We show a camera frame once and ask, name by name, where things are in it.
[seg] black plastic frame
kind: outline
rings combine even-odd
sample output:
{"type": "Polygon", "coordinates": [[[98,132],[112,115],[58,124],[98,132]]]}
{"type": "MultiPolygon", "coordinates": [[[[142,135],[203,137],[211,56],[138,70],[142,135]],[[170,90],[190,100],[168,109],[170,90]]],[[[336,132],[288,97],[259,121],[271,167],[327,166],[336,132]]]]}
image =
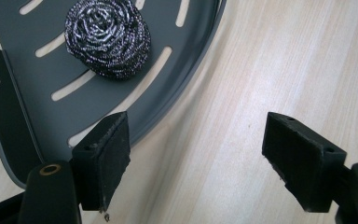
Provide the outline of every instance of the black plastic frame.
{"type": "Polygon", "coordinates": [[[0,71],[0,96],[5,96],[0,97],[0,156],[12,180],[23,188],[36,163],[69,161],[68,139],[122,102],[169,46],[170,58],[127,111],[131,143],[140,140],[167,113],[196,72],[226,5],[226,0],[190,1],[185,24],[177,27],[181,0],[146,0],[141,13],[152,35],[152,49],[145,69],[126,82],[96,76],[54,102],[51,94],[88,68],[69,55],[64,45],[42,58],[34,53],[63,31],[66,12],[76,0],[45,0],[21,15],[20,8],[28,2],[0,0],[0,68],[3,62],[7,67],[0,71]]]}

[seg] light wood grain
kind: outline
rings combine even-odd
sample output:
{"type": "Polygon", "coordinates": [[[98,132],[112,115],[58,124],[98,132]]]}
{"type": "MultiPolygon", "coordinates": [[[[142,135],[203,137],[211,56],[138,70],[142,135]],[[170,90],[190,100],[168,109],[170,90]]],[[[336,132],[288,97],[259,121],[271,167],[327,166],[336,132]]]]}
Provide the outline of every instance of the light wood grain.
{"type": "MultiPolygon", "coordinates": [[[[305,213],[261,155],[269,111],[358,162],[358,0],[228,1],[184,94],[132,149],[113,223],[334,223],[335,204],[305,213]]],[[[0,201],[19,191],[0,162],[0,201]]]]}

